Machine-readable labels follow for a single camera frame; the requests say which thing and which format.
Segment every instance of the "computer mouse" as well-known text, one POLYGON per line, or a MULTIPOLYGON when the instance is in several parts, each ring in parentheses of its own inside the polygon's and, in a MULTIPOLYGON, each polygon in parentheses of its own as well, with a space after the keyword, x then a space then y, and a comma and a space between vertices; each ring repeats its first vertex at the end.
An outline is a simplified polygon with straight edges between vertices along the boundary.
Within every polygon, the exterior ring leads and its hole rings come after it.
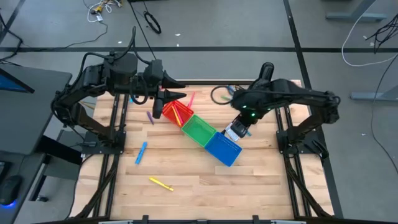
POLYGON ((18 196, 18 191, 22 183, 22 177, 13 175, 6 178, 0 185, 0 204, 9 205, 18 196))

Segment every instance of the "yellow marker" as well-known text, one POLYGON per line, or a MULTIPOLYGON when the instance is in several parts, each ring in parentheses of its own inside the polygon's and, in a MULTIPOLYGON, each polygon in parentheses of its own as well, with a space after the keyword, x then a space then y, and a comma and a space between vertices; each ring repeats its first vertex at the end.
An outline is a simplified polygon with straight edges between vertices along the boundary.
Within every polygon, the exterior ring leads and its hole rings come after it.
POLYGON ((182 125, 181 125, 180 118, 178 118, 178 114, 177 114, 177 112, 176 112, 174 106, 172 106, 172 108, 173 108, 173 111, 174 111, 175 119, 177 120, 178 125, 181 127, 182 125))
POLYGON ((171 187, 169 187, 169 186, 163 184, 162 182, 158 181, 158 180, 155 179, 154 177, 149 177, 149 180, 155 182, 156 184, 159 184, 160 186, 162 186, 162 187, 164 187, 164 188, 166 188, 166 189, 169 189, 169 190, 171 190, 171 191, 174 191, 173 188, 171 188, 171 187))

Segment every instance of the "monitor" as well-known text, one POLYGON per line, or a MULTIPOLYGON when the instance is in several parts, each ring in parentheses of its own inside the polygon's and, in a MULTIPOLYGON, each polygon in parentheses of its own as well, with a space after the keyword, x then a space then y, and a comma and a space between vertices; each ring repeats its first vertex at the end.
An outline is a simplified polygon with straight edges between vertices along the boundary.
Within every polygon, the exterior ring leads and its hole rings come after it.
POLYGON ((0 68, 0 90, 33 93, 35 90, 0 68))

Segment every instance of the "blue bin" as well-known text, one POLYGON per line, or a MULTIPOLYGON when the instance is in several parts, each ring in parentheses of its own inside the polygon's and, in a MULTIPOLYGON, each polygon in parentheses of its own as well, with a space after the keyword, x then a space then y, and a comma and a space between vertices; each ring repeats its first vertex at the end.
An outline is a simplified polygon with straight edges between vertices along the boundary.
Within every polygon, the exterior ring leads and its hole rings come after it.
POLYGON ((208 141, 205 149, 227 166, 232 166, 235 159, 242 151, 239 145, 219 132, 216 132, 208 141))

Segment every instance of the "wooden table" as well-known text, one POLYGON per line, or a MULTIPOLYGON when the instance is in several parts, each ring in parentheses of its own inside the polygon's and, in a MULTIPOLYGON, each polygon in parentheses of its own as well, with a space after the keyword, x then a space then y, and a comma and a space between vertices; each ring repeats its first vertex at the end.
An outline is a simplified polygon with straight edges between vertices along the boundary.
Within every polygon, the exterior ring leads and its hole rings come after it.
MULTIPOLYGON (((214 104, 210 100, 212 88, 189 86, 180 90, 187 94, 180 101, 187 104, 196 92, 192 110, 222 131, 238 111, 229 105, 214 104)), ((228 96, 226 91, 220 90, 215 98, 223 101, 221 95, 228 96)), ((234 165, 227 167, 164 116, 155 119, 155 125, 151 125, 146 111, 152 110, 152 103, 149 100, 141 106, 131 103, 128 106, 126 148, 119 162, 112 219, 140 220, 143 215, 149 215, 152 220, 250 220, 253 215, 259 215, 260 219, 293 218, 284 161, 277 149, 277 121, 273 111, 250 127, 251 137, 237 142, 243 151, 234 165), (141 163, 135 165, 144 141, 148 142, 146 151, 141 163), (151 176, 172 186, 174 191, 151 182, 151 176)), ((98 97, 94 119, 108 125, 112 104, 111 95, 98 97)), ((292 105, 290 110, 295 125, 308 117, 306 106, 292 105)), ((284 114, 282 117, 287 127, 284 114)), ((318 156, 306 154, 300 157, 309 191, 327 212, 333 213, 318 156)), ((84 207, 96 190, 101 163, 102 156, 93 156, 81 168, 72 216, 84 207)), ((303 215, 301 196, 299 190, 296 191, 303 215)))

